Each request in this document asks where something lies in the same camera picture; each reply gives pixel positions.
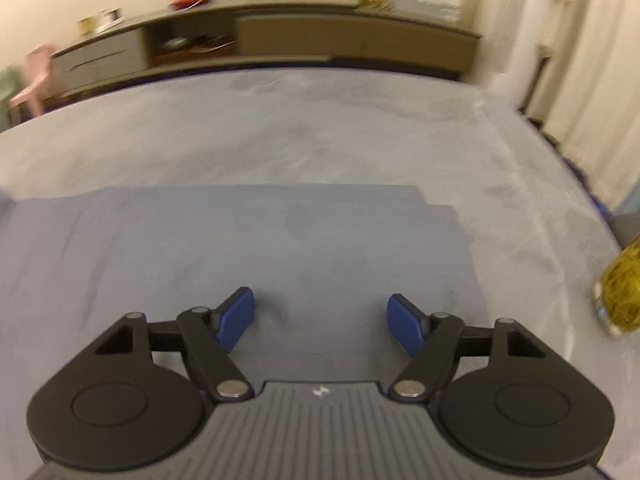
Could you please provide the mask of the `grey blue garment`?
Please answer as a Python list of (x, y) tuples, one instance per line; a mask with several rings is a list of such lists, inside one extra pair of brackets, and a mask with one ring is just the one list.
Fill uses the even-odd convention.
[(104, 188), (1, 200), (1, 390), (30, 396), (123, 314), (171, 320), (242, 286), (233, 351), (268, 379), (389, 382), (407, 361), (385, 304), (484, 324), (471, 240), (413, 186)]

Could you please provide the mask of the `red fruit plate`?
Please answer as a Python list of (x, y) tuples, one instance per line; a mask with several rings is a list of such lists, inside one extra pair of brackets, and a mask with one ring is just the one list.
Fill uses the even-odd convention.
[(170, 7), (175, 11), (189, 10), (202, 4), (210, 3), (212, 0), (172, 0)]

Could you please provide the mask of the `long TV cabinet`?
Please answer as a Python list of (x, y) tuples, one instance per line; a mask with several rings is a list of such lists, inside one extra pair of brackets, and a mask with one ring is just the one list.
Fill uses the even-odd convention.
[(337, 0), (230, 0), (122, 21), (52, 56), (66, 100), (138, 82), (244, 67), (331, 66), (458, 80), (480, 34)]

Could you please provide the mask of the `white storage basket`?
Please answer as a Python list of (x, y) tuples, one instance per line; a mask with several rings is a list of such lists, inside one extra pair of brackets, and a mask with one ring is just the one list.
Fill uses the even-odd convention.
[(401, 12), (457, 23), (462, 15), (463, 3), (464, 0), (394, 0), (394, 7)]

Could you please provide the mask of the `green plastic chair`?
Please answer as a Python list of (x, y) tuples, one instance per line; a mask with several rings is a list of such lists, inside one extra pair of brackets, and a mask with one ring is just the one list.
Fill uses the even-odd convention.
[(12, 126), (9, 102), (22, 90), (21, 76), (18, 69), (12, 65), (0, 73), (0, 131), (6, 131)]

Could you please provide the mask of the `white curtain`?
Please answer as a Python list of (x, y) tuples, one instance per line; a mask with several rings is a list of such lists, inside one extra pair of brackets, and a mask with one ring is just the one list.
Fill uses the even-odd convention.
[(639, 0), (480, 0), (472, 81), (542, 123), (620, 206), (639, 182)]

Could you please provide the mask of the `pink plastic chair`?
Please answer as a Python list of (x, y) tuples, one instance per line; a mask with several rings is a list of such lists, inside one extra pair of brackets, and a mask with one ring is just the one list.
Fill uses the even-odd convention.
[(26, 56), (26, 70), (29, 84), (16, 96), (9, 100), (9, 111), (12, 124), (21, 122), (20, 107), (26, 104), (32, 117), (44, 114), (45, 99), (55, 95), (55, 84), (52, 70), (54, 47), (44, 44)]

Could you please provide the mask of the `glass of yellow tea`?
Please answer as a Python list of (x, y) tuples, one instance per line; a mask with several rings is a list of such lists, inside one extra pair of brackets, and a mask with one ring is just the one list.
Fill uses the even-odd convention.
[(639, 237), (606, 268), (593, 286), (596, 318), (613, 337), (639, 329)]

